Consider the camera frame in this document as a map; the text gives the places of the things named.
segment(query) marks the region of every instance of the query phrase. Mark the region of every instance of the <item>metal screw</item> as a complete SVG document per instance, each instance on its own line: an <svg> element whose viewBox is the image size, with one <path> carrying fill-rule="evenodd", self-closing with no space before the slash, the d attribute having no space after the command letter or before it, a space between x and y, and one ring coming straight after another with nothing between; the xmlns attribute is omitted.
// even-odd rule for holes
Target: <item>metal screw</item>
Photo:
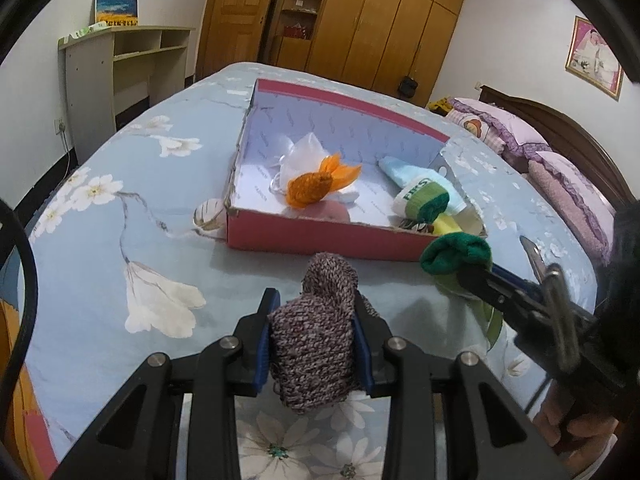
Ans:
<svg viewBox="0 0 640 480"><path fill-rule="evenodd" d="M460 356L460 360L462 361L462 364L467 366L476 366L480 362L480 358L473 352L464 352Z"/></svg>
<svg viewBox="0 0 640 480"><path fill-rule="evenodd" d="M406 348L406 341L401 337L392 337L386 342L387 346L392 350L404 350Z"/></svg>
<svg viewBox="0 0 640 480"><path fill-rule="evenodd" d="M234 335L225 335L220 340L220 346L225 350L233 350L240 344L240 340Z"/></svg>
<svg viewBox="0 0 640 480"><path fill-rule="evenodd" d="M155 354L151 354L148 358L146 358L146 362L149 366L158 368L166 362L166 355L164 355L162 352L156 352Z"/></svg>

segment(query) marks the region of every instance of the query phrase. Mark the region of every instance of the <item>yellow sock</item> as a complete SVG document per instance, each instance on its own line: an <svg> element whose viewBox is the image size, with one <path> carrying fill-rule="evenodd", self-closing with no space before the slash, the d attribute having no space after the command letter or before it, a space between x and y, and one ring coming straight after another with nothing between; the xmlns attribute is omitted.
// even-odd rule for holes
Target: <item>yellow sock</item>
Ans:
<svg viewBox="0 0 640 480"><path fill-rule="evenodd" d="M462 229L457 222L449 215L441 213L433 221L433 234L436 236L442 236L449 233L459 233Z"/></svg>

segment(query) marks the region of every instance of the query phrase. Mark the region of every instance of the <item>orange mesh bag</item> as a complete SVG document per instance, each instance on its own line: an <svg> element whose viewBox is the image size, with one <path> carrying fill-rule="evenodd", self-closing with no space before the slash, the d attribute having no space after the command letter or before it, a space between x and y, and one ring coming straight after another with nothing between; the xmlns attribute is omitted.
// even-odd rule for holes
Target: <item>orange mesh bag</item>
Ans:
<svg viewBox="0 0 640 480"><path fill-rule="evenodd" d="M303 208L320 202L328 193L352 184L359 176L362 166L340 164L340 155L325 157L318 171L305 173L287 184L287 204Z"/></svg>

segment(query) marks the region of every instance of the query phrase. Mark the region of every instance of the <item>white plastic bag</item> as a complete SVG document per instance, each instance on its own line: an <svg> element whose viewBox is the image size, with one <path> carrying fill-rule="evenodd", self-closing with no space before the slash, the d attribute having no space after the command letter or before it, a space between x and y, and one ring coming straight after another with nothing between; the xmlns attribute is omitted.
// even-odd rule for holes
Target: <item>white plastic bag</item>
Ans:
<svg viewBox="0 0 640 480"><path fill-rule="evenodd" d="M306 134L295 144L289 137L282 137L278 140L278 145L285 152L280 156L277 164L280 171L271 181L270 189L274 193L285 194L287 185L291 180L302 174L318 171L320 163L330 154L322 147L316 135L312 132ZM342 203L351 203L360 196L360 193L353 184L329 193L322 200L336 200Z"/></svg>

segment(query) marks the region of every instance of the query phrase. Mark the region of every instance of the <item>blue gripper pad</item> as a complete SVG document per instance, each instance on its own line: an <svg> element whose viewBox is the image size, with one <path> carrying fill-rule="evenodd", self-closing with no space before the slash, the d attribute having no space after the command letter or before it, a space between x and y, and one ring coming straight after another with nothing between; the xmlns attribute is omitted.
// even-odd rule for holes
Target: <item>blue gripper pad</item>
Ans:
<svg viewBox="0 0 640 480"><path fill-rule="evenodd" d="M270 314L280 306L280 293L272 289L273 293L268 296L265 291L263 301L267 300L267 314ZM260 393L262 387L269 378L269 323L265 320L264 328L260 334L260 341L258 342L257 353L255 356L255 374L254 374L254 388L255 391Z"/></svg>
<svg viewBox="0 0 640 480"><path fill-rule="evenodd" d="M353 324L353 355L355 357L356 376L360 381L360 386L370 395L373 389L371 352L357 314L353 314L351 323Z"/></svg>

